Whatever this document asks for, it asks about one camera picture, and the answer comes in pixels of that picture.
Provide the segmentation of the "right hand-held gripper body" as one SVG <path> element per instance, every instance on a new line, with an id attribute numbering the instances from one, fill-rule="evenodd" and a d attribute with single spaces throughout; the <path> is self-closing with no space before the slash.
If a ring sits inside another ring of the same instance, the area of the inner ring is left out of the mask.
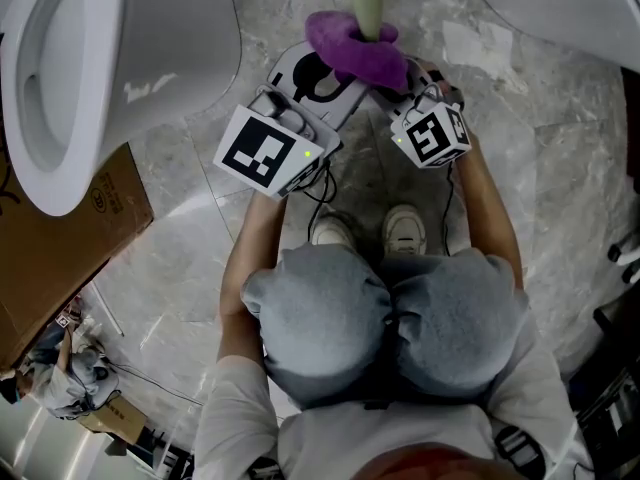
<path id="1" fill-rule="evenodd" d="M 411 106 L 390 126 L 394 143 L 420 169 L 442 167 L 472 149 L 461 91 L 444 92 L 440 73 L 428 74 L 432 82 L 423 92 L 412 92 Z"/>

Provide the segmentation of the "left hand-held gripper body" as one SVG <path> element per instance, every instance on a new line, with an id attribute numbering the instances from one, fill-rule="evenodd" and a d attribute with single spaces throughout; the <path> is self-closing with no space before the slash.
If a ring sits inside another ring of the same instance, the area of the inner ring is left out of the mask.
<path id="1" fill-rule="evenodd" d="M 340 146 L 343 110 L 331 103 L 294 101 L 263 84 L 232 114 L 214 164 L 272 199 L 311 180 Z"/>

